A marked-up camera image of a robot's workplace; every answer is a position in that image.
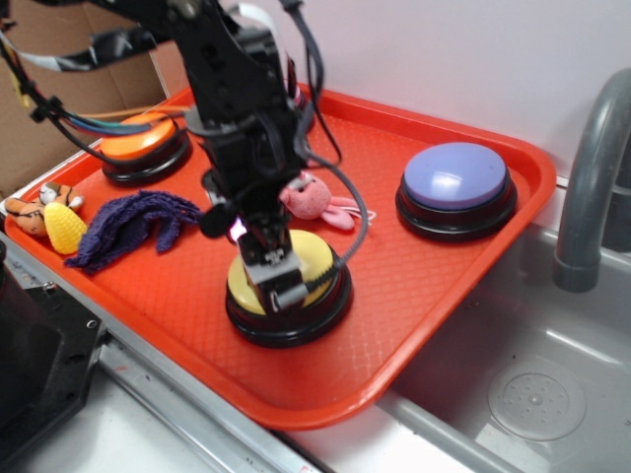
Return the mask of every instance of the faucet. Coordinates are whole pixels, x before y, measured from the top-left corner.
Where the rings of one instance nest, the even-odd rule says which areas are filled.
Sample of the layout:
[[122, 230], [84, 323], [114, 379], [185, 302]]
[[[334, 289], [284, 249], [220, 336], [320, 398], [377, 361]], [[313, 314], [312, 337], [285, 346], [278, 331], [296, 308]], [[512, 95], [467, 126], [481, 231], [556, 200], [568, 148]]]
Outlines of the faucet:
[[631, 251], [631, 69], [606, 82], [581, 138], [554, 257], [556, 285], [596, 286], [600, 246]]

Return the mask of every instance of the sink basin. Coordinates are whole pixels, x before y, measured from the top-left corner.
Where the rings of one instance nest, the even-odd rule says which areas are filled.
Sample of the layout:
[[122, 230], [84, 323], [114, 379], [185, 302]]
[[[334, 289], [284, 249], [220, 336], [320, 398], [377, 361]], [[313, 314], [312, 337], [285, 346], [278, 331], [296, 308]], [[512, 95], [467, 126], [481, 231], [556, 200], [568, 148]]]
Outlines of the sink basin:
[[444, 426], [498, 471], [628, 471], [631, 258], [605, 250], [598, 286], [570, 294], [552, 282], [555, 245], [528, 227], [383, 404], [399, 396], [401, 422]]

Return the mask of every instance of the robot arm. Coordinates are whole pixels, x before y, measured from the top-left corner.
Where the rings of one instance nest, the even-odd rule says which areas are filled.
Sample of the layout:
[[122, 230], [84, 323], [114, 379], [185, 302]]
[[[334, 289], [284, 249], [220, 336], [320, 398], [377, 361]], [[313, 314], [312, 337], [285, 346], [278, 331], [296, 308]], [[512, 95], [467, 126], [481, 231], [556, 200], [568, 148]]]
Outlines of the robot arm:
[[[49, 6], [82, 3], [36, 1]], [[212, 165], [202, 185], [214, 205], [202, 219], [201, 231], [208, 237], [222, 237], [235, 222], [242, 223], [245, 233], [237, 245], [249, 285], [265, 314], [280, 320], [300, 309], [309, 293], [346, 270], [345, 261], [366, 233], [368, 215], [352, 183], [320, 160], [351, 190], [363, 209], [363, 226], [346, 255], [335, 259], [319, 277], [303, 281], [287, 226], [289, 216], [278, 195], [307, 166], [308, 158], [317, 161], [305, 145], [315, 105], [310, 103], [306, 112], [296, 109], [293, 95], [288, 94], [295, 84], [290, 80], [286, 86], [270, 31], [240, 26], [218, 0], [89, 1], [136, 22], [156, 42], [175, 42], [195, 100], [186, 116], [187, 129], [200, 137]], [[305, 37], [315, 66], [312, 95], [316, 103], [322, 86], [321, 60], [299, 12], [302, 2], [281, 0], [281, 4]], [[338, 305], [336, 310], [345, 309], [345, 303]]]

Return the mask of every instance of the red tray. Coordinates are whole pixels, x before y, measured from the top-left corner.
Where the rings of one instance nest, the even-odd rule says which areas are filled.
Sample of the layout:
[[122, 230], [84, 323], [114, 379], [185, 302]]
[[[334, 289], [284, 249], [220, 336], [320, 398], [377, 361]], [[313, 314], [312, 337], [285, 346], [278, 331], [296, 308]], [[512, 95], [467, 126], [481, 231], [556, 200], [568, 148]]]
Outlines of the red tray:
[[[169, 104], [189, 104], [184, 91]], [[160, 256], [149, 240], [93, 277], [63, 266], [45, 240], [18, 229], [7, 234], [129, 328], [191, 372], [260, 424], [279, 430], [323, 427], [370, 405], [456, 305], [527, 226], [551, 195], [556, 172], [548, 157], [519, 140], [334, 93], [321, 109], [343, 152], [342, 169], [377, 212], [365, 243], [349, 268], [355, 297], [347, 316], [308, 345], [267, 349], [245, 341], [224, 309], [228, 267], [237, 254], [225, 239], [210, 240], [195, 229]], [[310, 141], [332, 156], [321, 129]], [[468, 243], [438, 243], [406, 231], [394, 194], [407, 162], [431, 145], [452, 141], [494, 149], [519, 190], [515, 217], [494, 236]], [[200, 185], [207, 157], [197, 148], [172, 177], [149, 186], [210, 204]], [[347, 195], [326, 171], [318, 172], [333, 195]], [[50, 177], [74, 185], [86, 197], [86, 222], [107, 201], [133, 193], [107, 183], [101, 165], [85, 156]], [[34, 199], [37, 189], [27, 198]], [[324, 222], [293, 221], [316, 232], [343, 253], [355, 233]]]

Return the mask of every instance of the pink plush toy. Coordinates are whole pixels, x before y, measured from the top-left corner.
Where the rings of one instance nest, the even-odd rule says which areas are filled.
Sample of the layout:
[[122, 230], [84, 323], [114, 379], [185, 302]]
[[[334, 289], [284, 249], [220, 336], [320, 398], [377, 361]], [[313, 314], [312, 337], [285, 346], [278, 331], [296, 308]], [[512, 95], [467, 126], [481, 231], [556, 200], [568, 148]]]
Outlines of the pink plush toy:
[[322, 218], [341, 230], [352, 230], [355, 227], [351, 216], [357, 213], [358, 206], [355, 200], [332, 196], [324, 181], [307, 172], [302, 171], [287, 184], [279, 199], [299, 219]]

